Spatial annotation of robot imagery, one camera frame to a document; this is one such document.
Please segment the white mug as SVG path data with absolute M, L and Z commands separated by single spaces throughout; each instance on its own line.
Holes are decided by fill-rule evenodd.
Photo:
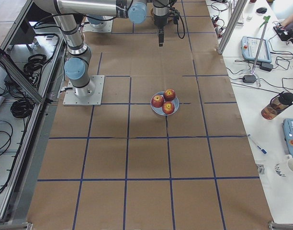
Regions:
M 274 166 L 274 170 L 281 177 L 293 176 L 293 156 L 286 155 L 282 162 Z

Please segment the square metal base plate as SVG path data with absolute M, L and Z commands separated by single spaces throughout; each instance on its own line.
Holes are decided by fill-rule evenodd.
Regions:
M 65 106 L 89 106 L 101 105 L 102 94 L 104 88 L 104 75 L 90 76 L 89 84 L 83 88 L 73 86 L 72 81 L 69 80 L 68 88 L 66 90 L 63 105 Z

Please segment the glass jar with black lid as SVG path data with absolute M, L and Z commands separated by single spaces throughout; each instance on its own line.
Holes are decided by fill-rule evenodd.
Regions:
M 265 119 L 272 120 L 292 105 L 293 93 L 281 92 L 277 96 L 273 97 L 270 100 L 270 103 L 262 109 L 261 115 Z

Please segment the green tipped metal rod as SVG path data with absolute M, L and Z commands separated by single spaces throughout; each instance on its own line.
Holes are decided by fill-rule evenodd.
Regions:
M 251 74 L 252 75 L 255 75 L 255 68 L 256 68 L 256 64 L 257 64 L 257 61 L 258 61 L 258 57 L 259 57 L 259 53 L 260 53 L 260 50 L 261 50 L 261 46 L 262 46 L 262 43 L 263 43 L 263 39 L 264 39 L 264 35 L 265 35 L 265 31 L 266 31 L 266 28 L 267 28 L 267 24 L 269 22 L 269 19 L 270 19 L 270 15 L 268 16 L 264 16 L 263 17 L 263 23 L 259 26 L 259 29 L 262 28 L 262 34 L 261 34 L 261 37 L 259 39 L 259 45 L 258 45 L 258 49 L 256 51 L 256 55 L 255 55 L 255 60 L 254 60 L 254 63 L 253 63 L 253 66 L 252 66 L 252 70 L 251 70 Z

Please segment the blue white pen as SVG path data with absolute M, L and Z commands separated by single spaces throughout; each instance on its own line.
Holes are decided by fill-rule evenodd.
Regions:
M 263 153 L 263 154 L 267 154 L 267 151 L 261 146 L 259 145 L 254 139 L 253 137 L 248 134 L 248 138 L 255 144 L 255 146 Z

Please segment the teach pendant lower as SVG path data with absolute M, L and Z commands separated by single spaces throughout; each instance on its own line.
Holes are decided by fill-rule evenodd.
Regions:
M 288 147 L 289 154 L 293 157 L 293 119 L 286 118 L 283 121 L 283 130 L 285 141 Z

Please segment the black computer mouse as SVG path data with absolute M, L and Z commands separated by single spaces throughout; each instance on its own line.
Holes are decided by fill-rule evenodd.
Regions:
M 259 14 L 265 14 L 266 12 L 267 12 L 266 7 L 260 7 L 256 9 L 256 13 L 259 13 Z

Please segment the teach pendant upper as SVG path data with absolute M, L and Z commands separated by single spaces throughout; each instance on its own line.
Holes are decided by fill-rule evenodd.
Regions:
M 259 45 L 259 39 L 260 38 L 250 37 L 250 36 L 242 37 L 241 52 L 242 52 L 242 57 L 244 58 L 244 60 L 248 60 L 248 61 L 255 60 L 256 51 Z M 266 62 L 266 63 L 272 62 L 269 42 L 267 39 L 263 40 L 259 57 L 258 57 L 258 62 Z

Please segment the light blue plate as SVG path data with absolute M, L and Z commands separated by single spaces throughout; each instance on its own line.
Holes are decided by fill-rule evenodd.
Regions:
M 159 94 L 159 95 L 162 95 L 163 96 L 163 93 L 164 93 L 164 91 L 161 91 L 161 92 L 158 92 L 158 93 L 156 93 L 156 94 L 154 94 L 154 95 L 157 95 L 157 94 Z M 173 104 L 174 104 L 174 106 L 175 106 L 175 110 L 174 110 L 174 112 L 172 113 L 172 114 L 174 114 L 174 113 L 176 113 L 177 112 L 177 110 L 178 110 L 178 108 L 179 108 L 179 105 L 180 105 L 180 102 L 179 102 L 179 99 L 177 98 L 177 96 L 175 97 L 175 99 L 173 100 L 173 101 L 171 101 Z M 155 108 L 155 107 L 153 107 L 152 105 L 151 105 L 151 103 L 150 103 L 150 106 L 151 106 L 151 108 L 152 108 L 152 110 L 156 113 L 156 114 L 158 114 L 158 115 L 166 115 L 166 114 L 164 114 L 163 113 L 163 111 L 162 111 L 162 107 L 161 108 Z

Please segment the aluminium frame post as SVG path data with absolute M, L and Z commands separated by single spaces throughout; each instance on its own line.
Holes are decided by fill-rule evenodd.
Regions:
M 226 27 L 226 30 L 225 30 L 225 33 L 223 34 L 222 36 L 222 39 L 221 39 L 221 42 L 218 46 L 218 49 L 217 49 L 217 53 L 222 55 L 223 52 L 224 52 L 224 49 L 233 33 L 233 30 L 236 26 L 236 23 L 238 22 L 238 19 L 246 5 L 247 1 L 246 0 L 238 0 L 237 1 L 237 4 L 235 5 L 234 7 L 234 11 L 230 17 L 230 20 L 227 24 L 227 27 Z

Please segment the black power adapter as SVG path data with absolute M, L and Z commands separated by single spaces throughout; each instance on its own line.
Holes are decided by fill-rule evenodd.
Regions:
M 255 75 L 244 75 L 242 78 L 242 81 L 244 83 L 255 83 L 256 77 L 255 77 Z

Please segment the teach pendant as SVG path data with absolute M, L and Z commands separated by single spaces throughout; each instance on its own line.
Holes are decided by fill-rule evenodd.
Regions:
M 283 121 L 283 130 L 285 141 L 288 147 L 289 154 L 293 157 L 293 119 L 286 118 Z
M 241 52 L 242 52 L 242 57 L 244 58 L 244 60 L 248 60 L 248 61 L 255 60 L 256 51 L 259 45 L 259 39 L 260 38 L 250 37 L 250 36 L 242 37 Z M 266 63 L 272 62 L 269 42 L 267 39 L 263 40 L 259 57 L 258 57 L 258 62 L 266 62 Z

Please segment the red apple on plate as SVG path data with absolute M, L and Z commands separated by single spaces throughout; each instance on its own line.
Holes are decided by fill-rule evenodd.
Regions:
M 173 101 L 176 97 L 176 93 L 173 89 L 166 89 L 163 93 L 165 101 Z
M 171 101 L 164 102 L 162 105 L 162 111 L 166 115 L 170 115 L 174 112 L 175 106 Z
M 161 108 L 164 104 L 164 98 L 162 95 L 154 95 L 151 100 L 151 105 L 155 108 Z

